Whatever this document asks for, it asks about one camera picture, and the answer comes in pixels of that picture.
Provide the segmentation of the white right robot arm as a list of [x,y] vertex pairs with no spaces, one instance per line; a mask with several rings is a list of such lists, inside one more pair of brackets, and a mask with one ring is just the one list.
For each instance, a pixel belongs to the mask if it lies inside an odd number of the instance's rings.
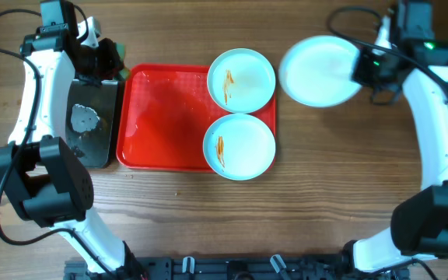
[[448,42],[435,38],[429,1],[396,2],[378,27],[376,42],[360,44],[352,80],[407,100],[422,186],[394,209],[388,229],[345,246],[350,269],[367,278],[448,258]]

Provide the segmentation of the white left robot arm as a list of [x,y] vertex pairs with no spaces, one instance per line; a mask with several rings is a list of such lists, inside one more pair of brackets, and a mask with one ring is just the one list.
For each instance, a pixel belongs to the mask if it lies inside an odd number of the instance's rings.
[[38,16],[41,25],[16,53],[26,78],[16,126],[0,148],[0,201],[8,198],[44,237],[65,238],[90,278],[142,279],[142,265],[93,207],[91,176],[65,141],[72,83],[98,88],[127,79],[124,46],[102,37],[72,2],[43,1]]

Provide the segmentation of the green scrubbing sponge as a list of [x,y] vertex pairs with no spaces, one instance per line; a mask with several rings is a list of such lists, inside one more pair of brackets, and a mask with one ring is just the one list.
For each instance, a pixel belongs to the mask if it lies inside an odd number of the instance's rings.
[[118,71],[117,75],[116,75],[116,80],[118,81],[125,81],[129,78],[131,71],[128,67],[125,66],[124,60],[126,57],[126,47],[124,44],[120,44],[120,43],[116,43],[116,50],[119,54],[119,58],[121,61],[121,70]]

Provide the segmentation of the light blue plate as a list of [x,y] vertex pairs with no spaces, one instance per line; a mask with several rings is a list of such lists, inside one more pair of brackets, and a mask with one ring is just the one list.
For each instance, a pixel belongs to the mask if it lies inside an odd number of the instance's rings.
[[213,101],[230,113],[250,114],[272,98],[275,71],[257,51],[235,48],[220,54],[207,74],[207,88]]
[[276,142],[272,130],[249,114],[228,114],[205,132],[202,150],[206,163],[221,177],[250,180],[273,163]]
[[333,107],[362,86],[352,80],[359,49],[334,36],[315,36],[293,45],[279,65],[283,91],[308,107]]

